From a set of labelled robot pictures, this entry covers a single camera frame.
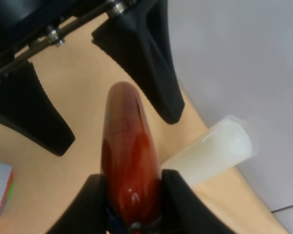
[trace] glossy wood grain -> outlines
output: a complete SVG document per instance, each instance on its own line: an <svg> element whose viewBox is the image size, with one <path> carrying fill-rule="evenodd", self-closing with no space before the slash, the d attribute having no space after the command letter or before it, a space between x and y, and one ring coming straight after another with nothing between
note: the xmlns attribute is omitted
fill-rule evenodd
<svg viewBox="0 0 293 234"><path fill-rule="evenodd" d="M127 225L159 218L158 159L139 94L127 82L116 83L108 94L102 173L110 203Z"/></svg>

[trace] wooden table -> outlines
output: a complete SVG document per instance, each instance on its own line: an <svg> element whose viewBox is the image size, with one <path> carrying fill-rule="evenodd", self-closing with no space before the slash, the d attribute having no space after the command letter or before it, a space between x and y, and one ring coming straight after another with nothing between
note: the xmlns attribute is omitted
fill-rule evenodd
<svg viewBox="0 0 293 234"><path fill-rule="evenodd" d="M117 81L132 82L111 58L91 43L102 16L32 58L50 100L73 130L76 141L56 157L0 125L0 162L12 164L15 187L0 217L0 234L43 234L68 207L90 174L100 166L106 95ZM142 95L158 157L173 156L206 127L186 96L180 122L167 125ZM193 188L239 234L285 234L265 205L230 169Z"/></svg>

